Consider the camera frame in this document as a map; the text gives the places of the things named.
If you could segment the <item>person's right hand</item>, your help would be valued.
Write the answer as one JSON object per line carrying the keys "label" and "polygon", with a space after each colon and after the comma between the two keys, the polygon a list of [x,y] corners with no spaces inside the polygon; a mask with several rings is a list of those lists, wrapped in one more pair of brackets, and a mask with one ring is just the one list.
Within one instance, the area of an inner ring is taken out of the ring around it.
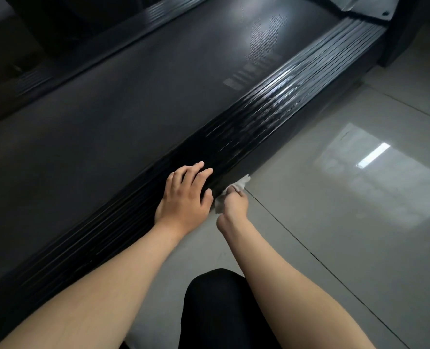
{"label": "person's right hand", "polygon": [[230,236],[241,233],[249,224],[247,211],[247,195],[245,200],[226,200],[225,210],[222,214],[219,214],[216,222],[221,234],[223,236]]}

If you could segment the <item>person's left hand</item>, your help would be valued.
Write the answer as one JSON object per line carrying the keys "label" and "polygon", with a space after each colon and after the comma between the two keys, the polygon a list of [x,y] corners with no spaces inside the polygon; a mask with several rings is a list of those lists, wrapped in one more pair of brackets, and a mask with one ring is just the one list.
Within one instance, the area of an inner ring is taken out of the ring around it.
{"label": "person's left hand", "polygon": [[171,195],[165,195],[164,189],[154,216],[155,229],[166,229],[183,237],[206,220],[208,215],[204,215],[201,211],[200,201],[206,190],[204,188],[206,181],[212,175],[213,169],[204,167],[203,172],[200,173],[199,176],[203,176],[202,181],[204,181],[201,193],[186,193],[186,172],[191,166],[182,166],[174,171],[181,173],[181,185]]}

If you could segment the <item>white cleaning wipe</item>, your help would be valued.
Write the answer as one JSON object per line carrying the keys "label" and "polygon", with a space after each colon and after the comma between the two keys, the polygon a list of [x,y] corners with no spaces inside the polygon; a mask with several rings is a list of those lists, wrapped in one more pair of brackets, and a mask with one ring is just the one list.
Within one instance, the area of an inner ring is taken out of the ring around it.
{"label": "white cleaning wipe", "polygon": [[245,191],[246,184],[251,180],[251,177],[247,174],[238,181],[228,185],[221,194],[214,200],[214,209],[216,214],[222,214],[225,210],[225,200],[228,196],[228,190],[233,187],[236,192]]}

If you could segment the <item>person's left forearm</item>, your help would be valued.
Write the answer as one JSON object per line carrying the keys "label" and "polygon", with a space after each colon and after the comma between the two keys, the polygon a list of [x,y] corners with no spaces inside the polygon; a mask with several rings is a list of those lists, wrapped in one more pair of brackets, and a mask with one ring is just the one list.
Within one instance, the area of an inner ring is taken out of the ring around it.
{"label": "person's left forearm", "polygon": [[18,325],[0,349],[118,349],[165,260],[201,222],[163,218]]}

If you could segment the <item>person's right forearm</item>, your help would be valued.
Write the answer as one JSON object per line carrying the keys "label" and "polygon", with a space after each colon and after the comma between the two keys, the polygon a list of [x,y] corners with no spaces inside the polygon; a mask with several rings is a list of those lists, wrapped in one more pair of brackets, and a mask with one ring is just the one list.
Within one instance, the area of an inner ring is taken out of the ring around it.
{"label": "person's right forearm", "polygon": [[352,316],[286,262],[246,216],[217,227],[282,349],[376,349]]}

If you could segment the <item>black treadmill running belt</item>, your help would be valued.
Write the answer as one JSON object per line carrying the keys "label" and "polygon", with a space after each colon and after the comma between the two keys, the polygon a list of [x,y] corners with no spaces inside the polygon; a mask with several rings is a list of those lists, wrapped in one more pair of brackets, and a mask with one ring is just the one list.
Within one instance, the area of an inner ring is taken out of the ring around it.
{"label": "black treadmill running belt", "polygon": [[207,0],[0,121],[0,279],[340,20]]}

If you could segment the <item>person's black trouser leg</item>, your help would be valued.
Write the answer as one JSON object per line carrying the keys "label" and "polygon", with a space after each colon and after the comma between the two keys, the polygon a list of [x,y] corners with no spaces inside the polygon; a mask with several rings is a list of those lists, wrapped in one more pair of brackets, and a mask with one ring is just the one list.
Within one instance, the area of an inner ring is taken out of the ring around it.
{"label": "person's black trouser leg", "polygon": [[178,349],[282,349],[245,277],[197,276],[185,293]]}

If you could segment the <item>grey treadmill motor cover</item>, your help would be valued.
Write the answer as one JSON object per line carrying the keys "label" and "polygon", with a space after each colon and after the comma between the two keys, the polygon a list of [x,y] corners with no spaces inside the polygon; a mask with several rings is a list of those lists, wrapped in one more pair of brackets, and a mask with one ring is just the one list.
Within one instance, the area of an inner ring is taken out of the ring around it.
{"label": "grey treadmill motor cover", "polygon": [[399,0],[330,0],[342,11],[390,21]]}

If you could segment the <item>black ribbed treadmill side rail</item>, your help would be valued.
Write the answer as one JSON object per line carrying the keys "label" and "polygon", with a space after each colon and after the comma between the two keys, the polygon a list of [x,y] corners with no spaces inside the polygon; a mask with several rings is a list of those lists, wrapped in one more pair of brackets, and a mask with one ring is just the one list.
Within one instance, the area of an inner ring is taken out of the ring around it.
{"label": "black ribbed treadmill side rail", "polygon": [[345,17],[228,108],[148,165],[96,211],[0,279],[0,342],[62,290],[147,234],[165,180],[183,165],[205,162],[214,173],[204,188],[215,197],[253,173],[307,109],[321,104],[343,79],[372,62],[386,26]]}
{"label": "black ribbed treadmill side rail", "polygon": [[208,0],[0,0],[0,121]]}

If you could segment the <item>black treadmill upright post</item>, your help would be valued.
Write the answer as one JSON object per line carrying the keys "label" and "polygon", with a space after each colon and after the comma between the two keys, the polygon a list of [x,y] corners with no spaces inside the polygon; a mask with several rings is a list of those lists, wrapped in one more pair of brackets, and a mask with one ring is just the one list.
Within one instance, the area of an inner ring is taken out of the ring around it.
{"label": "black treadmill upright post", "polygon": [[377,64],[384,68],[391,65],[410,46],[429,19],[430,0],[399,0]]}

